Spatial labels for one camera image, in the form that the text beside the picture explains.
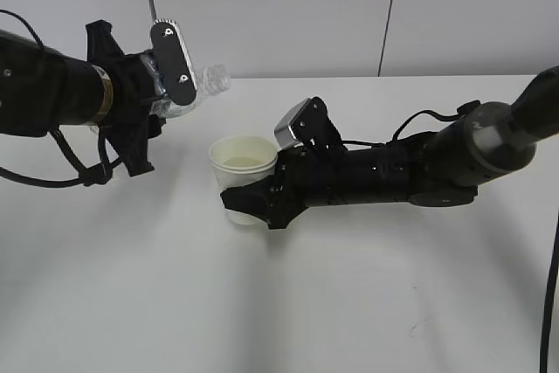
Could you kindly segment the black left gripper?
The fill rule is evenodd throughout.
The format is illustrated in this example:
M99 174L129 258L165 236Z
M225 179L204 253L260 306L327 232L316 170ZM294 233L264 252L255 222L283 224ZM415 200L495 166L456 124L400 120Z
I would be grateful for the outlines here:
M146 54L124 55L112 29L106 20L86 25L86 59L104 88L100 110L90 123L110 127L107 140L117 154L112 167L123 163L129 176L139 176L155 169L148 141L162 134L162 118L150 114L155 88Z

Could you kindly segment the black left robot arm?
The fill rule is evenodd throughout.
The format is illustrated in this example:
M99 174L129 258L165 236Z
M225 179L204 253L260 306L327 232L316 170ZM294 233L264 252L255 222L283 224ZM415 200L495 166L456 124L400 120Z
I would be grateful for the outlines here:
M124 53L105 20L86 25L86 48L86 59L75 59L2 31L2 134L43 137L92 124L130 176L152 171L148 141L161 124L151 114L154 81L141 54Z

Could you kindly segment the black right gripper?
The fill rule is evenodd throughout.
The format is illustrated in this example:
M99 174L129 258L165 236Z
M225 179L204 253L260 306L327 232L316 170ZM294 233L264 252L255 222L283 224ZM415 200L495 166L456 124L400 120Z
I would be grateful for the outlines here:
M226 210L263 221L269 229L285 229L309 205L305 200L320 182L339 169L349 150L343 145L297 146L278 153L270 176L220 193Z

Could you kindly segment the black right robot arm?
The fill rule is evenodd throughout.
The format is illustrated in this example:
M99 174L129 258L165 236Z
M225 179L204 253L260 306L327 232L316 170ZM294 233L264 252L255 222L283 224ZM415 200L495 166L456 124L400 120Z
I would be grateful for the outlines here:
M558 132L558 71L537 74L511 104L477 100L445 127L388 142L342 139L320 97L293 107L278 123L272 174L221 193L225 209L284 229L313 207L408 203L453 207L478 188L528 166L538 142Z

